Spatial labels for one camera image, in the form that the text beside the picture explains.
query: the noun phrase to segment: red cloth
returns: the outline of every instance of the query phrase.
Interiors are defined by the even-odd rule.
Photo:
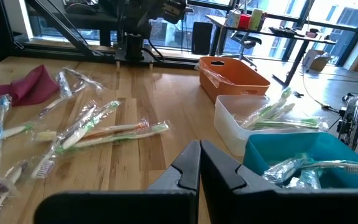
[[[13,106],[27,106],[44,102],[58,89],[59,86],[50,78],[45,66],[40,65],[24,78],[0,85],[0,96],[9,94]]]

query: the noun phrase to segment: teal bin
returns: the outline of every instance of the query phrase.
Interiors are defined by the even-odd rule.
[[[306,152],[316,161],[350,160],[358,155],[328,133],[255,134],[249,137],[243,164],[258,175],[276,163]],[[322,188],[358,188],[358,175],[344,169],[325,169]]]

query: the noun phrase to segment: desk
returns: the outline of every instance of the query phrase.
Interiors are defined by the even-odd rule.
[[[306,53],[306,49],[308,48],[308,45],[310,42],[317,42],[317,43],[322,43],[322,44],[335,44],[335,42],[333,42],[331,40],[317,40],[317,39],[313,39],[313,38],[309,38],[309,37],[298,37],[298,36],[286,37],[286,36],[282,36],[282,35],[277,35],[277,34],[274,34],[273,32],[271,32],[266,27],[263,28],[261,31],[228,27],[228,26],[224,26],[224,23],[226,22],[225,17],[210,16],[210,15],[207,15],[206,17],[214,25],[216,25],[214,39],[213,39],[211,51],[209,54],[210,56],[215,56],[217,46],[223,45],[222,42],[226,38],[227,30],[238,30],[238,31],[244,31],[244,32],[249,32],[249,33],[253,33],[253,34],[271,35],[274,37],[285,37],[285,38],[289,38],[289,39],[303,40],[302,46],[298,52],[298,55],[296,56],[295,61],[293,62],[291,70],[287,74],[285,81],[283,82],[276,75],[273,75],[273,78],[276,79],[276,81],[278,81],[283,86],[288,86],[291,83],[291,80],[296,72],[296,69],[298,68],[299,63],[301,62],[303,55]],[[220,34],[221,30],[222,30],[222,38],[221,38],[221,40],[219,40],[219,34]]]
[[[39,0],[54,16],[60,19],[67,27],[71,27],[65,22],[64,17],[47,0]],[[110,31],[117,30],[117,18],[108,13],[108,11],[99,4],[98,12],[94,15],[82,15],[66,13],[62,0],[50,0],[59,10],[70,20],[70,22],[80,29],[98,29],[100,36],[100,45],[111,46]],[[40,16],[40,14],[28,6],[30,16]]]
[[[21,196],[6,200],[0,212],[0,224],[32,223],[38,204],[64,190],[144,190],[194,139],[210,140],[229,154],[213,126],[214,104],[200,87],[198,71],[155,67],[150,72],[148,68],[121,67],[117,74],[115,65],[109,64],[9,57],[0,63],[0,84],[21,78],[40,64],[51,74],[70,66],[101,82],[109,90],[95,97],[97,103],[114,99],[124,103],[99,124],[101,127],[136,123],[146,118],[150,124],[169,120],[172,130],[120,145],[102,144],[59,159],[46,179],[19,180],[17,187]],[[58,93],[39,105],[13,108],[4,126],[11,128],[28,121],[57,97]],[[79,106],[88,100],[89,96],[83,96],[55,108],[45,118],[48,127],[67,127],[74,121]],[[2,142],[0,173],[5,173],[19,160],[31,160],[47,151],[48,144],[34,147],[29,139],[30,134],[23,133]],[[209,223],[203,192],[200,193],[199,223]]]

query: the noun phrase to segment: office chair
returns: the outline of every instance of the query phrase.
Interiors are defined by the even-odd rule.
[[[255,70],[257,70],[257,66],[252,62],[252,58],[244,56],[244,49],[251,49],[255,47],[256,43],[262,44],[262,40],[256,37],[251,37],[249,36],[248,32],[242,32],[242,31],[235,31],[235,33],[233,33],[230,36],[230,39],[241,44],[240,54],[225,55],[223,57],[238,58],[239,60],[245,60],[246,62],[250,63],[251,66],[254,66]]]

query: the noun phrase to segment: orange plastic bin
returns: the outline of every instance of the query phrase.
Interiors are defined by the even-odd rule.
[[[212,72],[227,78],[233,84],[219,82],[215,86],[203,69],[200,69],[200,83],[212,101],[219,95],[264,95],[270,82],[240,60],[224,57],[201,57],[200,63]]]

